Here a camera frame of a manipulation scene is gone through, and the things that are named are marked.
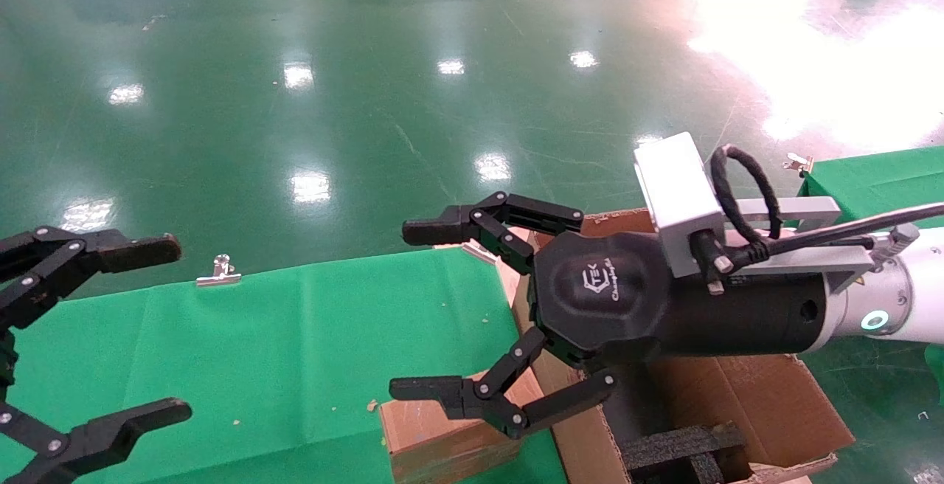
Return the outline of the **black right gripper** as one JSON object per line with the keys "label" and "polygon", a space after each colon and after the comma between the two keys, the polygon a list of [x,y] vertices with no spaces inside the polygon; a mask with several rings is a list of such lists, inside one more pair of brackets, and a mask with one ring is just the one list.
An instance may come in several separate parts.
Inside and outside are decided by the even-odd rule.
{"label": "black right gripper", "polygon": [[[587,238],[576,234],[582,225],[580,210],[502,191],[478,204],[449,205],[428,221],[404,221],[408,245],[474,240],[518,274],[532,273],[530,313],[544,333],[529,329],[479,380],[393,378],[390,396],[435,401],[449,420],[483,420],[509,439],[522,439],[603,403],[617,384],[604,369],[525,406],[514,404],[507,391],[546,341],[569,365],[610,365],[801,353],[822,333],[827,292],[819,274],[736,275],[712,295],[699,276],[673,276],[655,235]],[[511,227],[556,238],[534,255]]]}

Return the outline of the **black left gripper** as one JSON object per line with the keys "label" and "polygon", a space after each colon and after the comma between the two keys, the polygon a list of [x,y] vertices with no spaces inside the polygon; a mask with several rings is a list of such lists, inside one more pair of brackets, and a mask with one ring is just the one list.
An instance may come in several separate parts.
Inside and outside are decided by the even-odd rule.
{"label": "black left gripper", "polygon": [[[17,352],[11,328],[27,329],[94,275],[131,272],[182,255],[175,235],[126,238],[118,229],[77,234],[41,226],[1,242],[1,389],[15,383]],[[192,417],[192,407],[165,398],[103,415],[62,433],[7,402],[1,432],[34,458],[6,483],[73,483],[124,463],[141,436]]]}

